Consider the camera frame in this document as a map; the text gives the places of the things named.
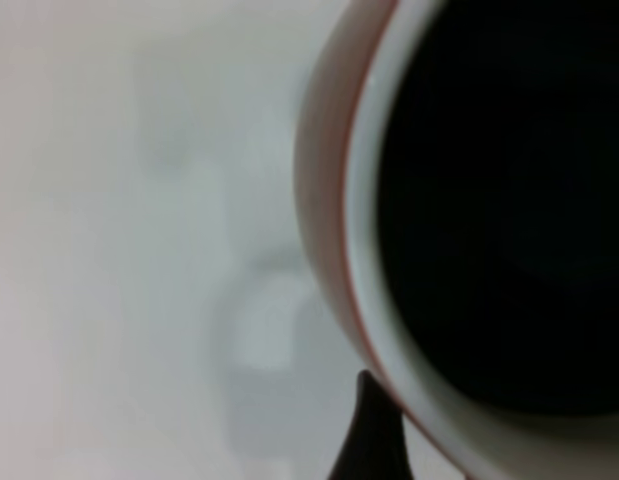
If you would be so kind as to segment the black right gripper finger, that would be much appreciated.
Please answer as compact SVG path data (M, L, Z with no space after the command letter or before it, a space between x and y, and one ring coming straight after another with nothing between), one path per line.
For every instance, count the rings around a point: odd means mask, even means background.
M328 479L414 479L402 410L367 370L357 377L354 414Z

